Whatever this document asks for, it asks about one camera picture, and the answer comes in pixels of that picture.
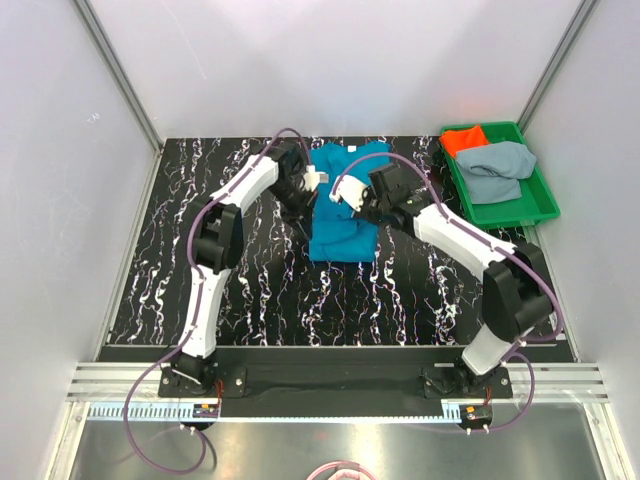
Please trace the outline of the blue t shirt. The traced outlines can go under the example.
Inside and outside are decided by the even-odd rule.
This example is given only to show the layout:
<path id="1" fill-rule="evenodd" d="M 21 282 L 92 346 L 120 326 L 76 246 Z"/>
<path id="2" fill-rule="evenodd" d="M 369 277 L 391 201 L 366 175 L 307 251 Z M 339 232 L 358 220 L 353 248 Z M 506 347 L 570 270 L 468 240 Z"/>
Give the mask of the blue t shirt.
<path id="1" fill-rule="evenodd" d="M 348 204 L 332 202 L 330 193 L 342 173 L 369 185 L 369 172 L 389 162 L 386 154 L 390 150 L 389 144 L 374 141 L 354 148 L 328 143 L 311 151 L 313 165 L 329 176 L 329 182 L 317 189 L 309 241 L 311 261 L 361 263 L 375 259 L 378 227 L 355 218 Z"/>

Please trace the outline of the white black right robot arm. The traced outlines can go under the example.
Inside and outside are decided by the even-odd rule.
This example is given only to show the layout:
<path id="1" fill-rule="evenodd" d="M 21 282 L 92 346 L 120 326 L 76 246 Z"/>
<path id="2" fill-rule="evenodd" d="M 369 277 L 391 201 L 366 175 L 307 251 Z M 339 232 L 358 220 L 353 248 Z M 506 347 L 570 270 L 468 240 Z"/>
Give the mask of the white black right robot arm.
<path id="1" fill-rule="evenodd" d="M 452 366 L 425 370 L 423 378 L 435 397 L 484 396 L 502 364 L 557 310 L 540 248 L 502 241 L 469 224 L 430 187 L 419 190 L 404 182 L 397 164 L 371 171 L 366 182 L 348 175 L 334 190 L 355 217 L 433 245 L 481 282 L 482 326 Z"/>

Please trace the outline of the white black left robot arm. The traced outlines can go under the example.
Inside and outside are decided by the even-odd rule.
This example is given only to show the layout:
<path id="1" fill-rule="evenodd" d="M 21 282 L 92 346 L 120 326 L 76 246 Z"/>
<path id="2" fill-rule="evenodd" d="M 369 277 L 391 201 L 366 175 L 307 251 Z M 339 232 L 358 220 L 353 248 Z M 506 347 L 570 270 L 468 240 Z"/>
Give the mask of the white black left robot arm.
<path id="1" fill-rule="evenodd" d="M 280 204 L 282 220 L 310 240 L 317 187 L 325 181 L 302 147 L 284 142 L 250 155 L 229 182 L 193 202 L 196 216 L 187 236 L 189 304 L 178 346 L 165 360 L 163 387 L 204 396 L 222 386 L 215 362 L 218 316 L 226 282 L 243 256 L 244 215 L 268 191 Z"/>

